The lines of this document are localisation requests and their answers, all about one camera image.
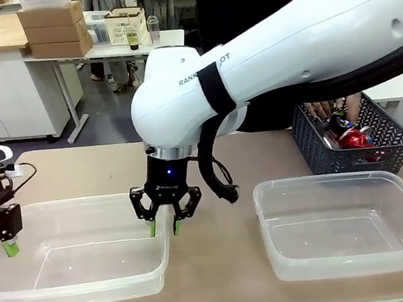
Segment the person's right hand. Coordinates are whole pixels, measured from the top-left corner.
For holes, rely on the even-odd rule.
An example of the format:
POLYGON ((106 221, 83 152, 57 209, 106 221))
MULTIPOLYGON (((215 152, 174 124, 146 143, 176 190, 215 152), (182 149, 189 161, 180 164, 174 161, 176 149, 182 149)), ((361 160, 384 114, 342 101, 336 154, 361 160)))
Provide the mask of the person's right hand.
POLYGON ((332 114, 332 108, 334 106, 333 101, 320 101, 320 102, 314 102, 314 103, 305 103, 306 110, 308 114, 312 118, 321 118, 325 119, 331 116, 332 114))

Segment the person's left hand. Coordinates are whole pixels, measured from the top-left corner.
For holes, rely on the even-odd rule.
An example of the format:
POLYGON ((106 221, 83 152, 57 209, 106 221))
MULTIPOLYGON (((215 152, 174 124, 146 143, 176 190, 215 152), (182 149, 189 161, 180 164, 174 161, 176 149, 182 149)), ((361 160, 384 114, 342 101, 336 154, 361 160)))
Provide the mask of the person's left hand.
POLYGON ((357 124, 361 109, 361 93, 352 94, 344 99, 346 106, 346 118, 353 124, 357 124))

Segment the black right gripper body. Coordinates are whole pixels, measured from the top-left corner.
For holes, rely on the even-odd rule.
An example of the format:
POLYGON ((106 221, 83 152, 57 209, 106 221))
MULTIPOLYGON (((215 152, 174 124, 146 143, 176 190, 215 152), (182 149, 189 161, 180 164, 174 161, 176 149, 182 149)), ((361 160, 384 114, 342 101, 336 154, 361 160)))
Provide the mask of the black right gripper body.
POLYGON ((156 206, 177 204, 188 192, 187 166, 189 159, 147 158, 144 192, 156 206))

